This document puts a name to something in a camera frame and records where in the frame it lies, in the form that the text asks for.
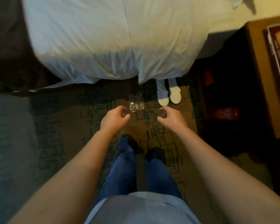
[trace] hand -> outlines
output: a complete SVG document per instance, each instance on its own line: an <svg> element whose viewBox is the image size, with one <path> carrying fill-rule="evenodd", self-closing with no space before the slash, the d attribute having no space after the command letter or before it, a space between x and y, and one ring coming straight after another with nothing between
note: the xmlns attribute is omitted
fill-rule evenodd
<svg viewBox="0 0 280 224"><path fill-rule="evenodd" d="M127 109L124 106L118 106L108 111L101 122L101 130L108 130L112 136L116 135L130 120L131 115L125 115L123 111Z"/></svg>
<svg viewBox="0 0 280 224"><path fill-rule="evenodd" d="M163 117L159 116L157 120L166 128L176 132L177 130L187 128L187 121L180 113L180 111L170 108L168 106L161 107L163 110Z"/></svg>

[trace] red object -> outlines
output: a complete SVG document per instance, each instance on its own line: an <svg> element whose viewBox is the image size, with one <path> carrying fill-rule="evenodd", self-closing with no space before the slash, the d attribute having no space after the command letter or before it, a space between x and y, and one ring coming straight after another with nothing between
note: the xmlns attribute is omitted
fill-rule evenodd
<svg viewBox="0 0 280 224"><path fill-rule="evenodd" d="M238 107L221 108L212 114L212 119L229 120L229 121L238 120L239 108Z"/></svg>
<svg viewBox="0 0 280 224"><path fill-rule="evenodd" d="M213 83L215 83L215 81L213 79L213 75L212 75L212 73L209 69L207 69L204 72L204 79L205 79L205 85L206 86L209 86L209 85L212 85Z"/></svg>

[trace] dark blanket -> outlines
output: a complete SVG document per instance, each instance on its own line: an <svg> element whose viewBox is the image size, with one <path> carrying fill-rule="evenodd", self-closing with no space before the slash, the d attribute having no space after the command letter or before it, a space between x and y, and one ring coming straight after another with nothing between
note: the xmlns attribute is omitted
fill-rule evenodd
<svg viewBox="0 0 280 224"><path fill-rule="evenodd" d="M28 91L59 81L33 53L21 0L0 0L0 92Z"/></svg>

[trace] white duvet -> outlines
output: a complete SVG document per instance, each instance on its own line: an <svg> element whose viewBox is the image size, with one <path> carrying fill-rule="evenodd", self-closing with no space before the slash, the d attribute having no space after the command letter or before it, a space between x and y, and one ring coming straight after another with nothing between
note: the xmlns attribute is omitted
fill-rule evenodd
<svg viewBox="0 0 280 224"><path fill-rule="evenodd" d="M54 86L186 74L208 35L201 0L23 0L37 58Z"/></svg>

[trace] jeans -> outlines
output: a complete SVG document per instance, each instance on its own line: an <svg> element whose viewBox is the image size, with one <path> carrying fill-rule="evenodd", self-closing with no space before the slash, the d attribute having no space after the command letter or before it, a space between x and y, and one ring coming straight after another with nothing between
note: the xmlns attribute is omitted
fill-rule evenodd
<svg viewBox="0 0 280 224"><path fill-rule="evenodd" d="M120 154L111 168L95 205L105 198L128 195L137 191L135 153L128 144L127 136L121 137L119 148ZM145 159L145 167L149 192L168 194L182 199L174 179L161 160L152 158L148 162Z"/></svg>

